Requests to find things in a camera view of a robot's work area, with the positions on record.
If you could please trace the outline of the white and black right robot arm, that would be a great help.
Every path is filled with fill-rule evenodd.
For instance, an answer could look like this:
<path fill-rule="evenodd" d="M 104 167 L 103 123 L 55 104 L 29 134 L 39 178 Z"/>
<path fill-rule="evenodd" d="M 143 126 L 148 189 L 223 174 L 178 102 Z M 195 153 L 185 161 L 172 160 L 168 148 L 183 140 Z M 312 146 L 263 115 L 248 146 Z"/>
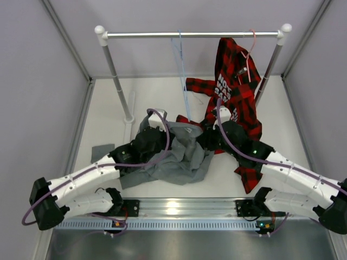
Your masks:
<path fill-rule="evenodd" d="M 209 151 L 226 152 L 240 166 L 269 175 L 299 191 L 287 193 L 262 187 L 252 202 L 255 213 L 292 213 L 313 219 L 334 233 L 346 234 L 346 180 L 327 178 L 288 160 L 273 147 L 250 138 L 233 121 L 209 127 L 197 141 Z"/>

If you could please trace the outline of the grey button shirt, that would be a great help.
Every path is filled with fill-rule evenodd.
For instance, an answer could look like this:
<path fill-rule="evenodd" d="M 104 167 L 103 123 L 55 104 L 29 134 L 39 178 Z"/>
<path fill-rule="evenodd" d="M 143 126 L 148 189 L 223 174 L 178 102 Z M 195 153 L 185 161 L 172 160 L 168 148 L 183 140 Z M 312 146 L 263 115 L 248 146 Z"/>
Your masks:
<path fill-rule="evenodd" d="M 138 133 L 148 126 L 147 115 Z M 124 190 L 156 180 L 175 185 L 203 181 L 214 156 L 196 141 L 203 130 L 189 123 L 168 121 L 165 129 L 166 147 L 151 158 L 139 158 L 133 139 L 96 161 L 94 170 L 106 179 L 119 179 Z"/>

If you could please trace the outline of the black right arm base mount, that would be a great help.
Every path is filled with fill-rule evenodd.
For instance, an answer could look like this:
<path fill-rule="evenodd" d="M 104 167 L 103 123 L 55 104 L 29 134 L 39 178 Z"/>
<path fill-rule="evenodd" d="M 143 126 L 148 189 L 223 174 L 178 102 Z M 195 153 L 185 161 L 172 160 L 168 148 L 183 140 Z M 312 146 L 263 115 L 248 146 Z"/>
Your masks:
<path fill-rule="evenodd" d="M 255 208 L 252 199 L 239 199 L 235 201 L 237 216 L 248 220 L 261 217 L 259 211 Z"/>

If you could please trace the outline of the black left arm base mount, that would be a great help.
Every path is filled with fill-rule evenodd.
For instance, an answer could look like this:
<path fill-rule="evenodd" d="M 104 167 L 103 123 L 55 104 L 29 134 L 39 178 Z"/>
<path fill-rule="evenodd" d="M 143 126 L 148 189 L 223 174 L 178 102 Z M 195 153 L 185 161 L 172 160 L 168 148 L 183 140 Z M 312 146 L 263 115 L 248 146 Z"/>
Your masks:
<path fill-rule="evenodd" d="M 121 210 L 117 214 L 119 217 L 138 217 L 140 209 L 140 200 L 137 199 L 125 199 Z"/>

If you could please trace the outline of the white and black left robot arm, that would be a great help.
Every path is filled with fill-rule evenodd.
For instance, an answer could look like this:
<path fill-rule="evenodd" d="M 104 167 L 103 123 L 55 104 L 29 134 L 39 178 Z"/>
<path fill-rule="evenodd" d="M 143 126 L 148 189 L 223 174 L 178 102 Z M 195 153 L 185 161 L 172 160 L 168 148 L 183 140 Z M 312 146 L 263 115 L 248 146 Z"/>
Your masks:
<path fill-rule="evenodd" d="M 123 216 L 120 192 L 101 185 L 152 166 L 156 156 L 170 149 L 173 139 L 171 132 L 145 127 L 134 140 L 108 152 L 90 166 L 57 179 L 37 179 L 29 197 L 33 222 L 43 231 L 79 215 Z"/>

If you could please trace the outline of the light blue wire hanger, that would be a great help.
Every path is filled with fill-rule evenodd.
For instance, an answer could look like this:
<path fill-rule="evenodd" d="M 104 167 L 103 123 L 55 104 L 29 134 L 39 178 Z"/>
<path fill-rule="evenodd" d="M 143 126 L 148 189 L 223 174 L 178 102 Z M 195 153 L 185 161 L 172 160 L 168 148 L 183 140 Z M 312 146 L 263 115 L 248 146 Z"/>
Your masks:
<path fill-rule="evenodd" d="M 171 38 L 171 47 L 172 47 L 173 56 L 176 62 L 177 70 L 178 70 L 179 80 L 181 83 L 185 110 L 187 113 L 187 119 L 188 121 L 190 121 L 191 111 L 190 111 L 188 91 L 186 86 L 186 73 L 185 73 L 184 55 L 183 55 L 183 46 L 182 46 L 182 33 L 181 33 L 181 30 L 179 29 L 177 30 L 177 32 L 178 32 L 178 41 Z"/>

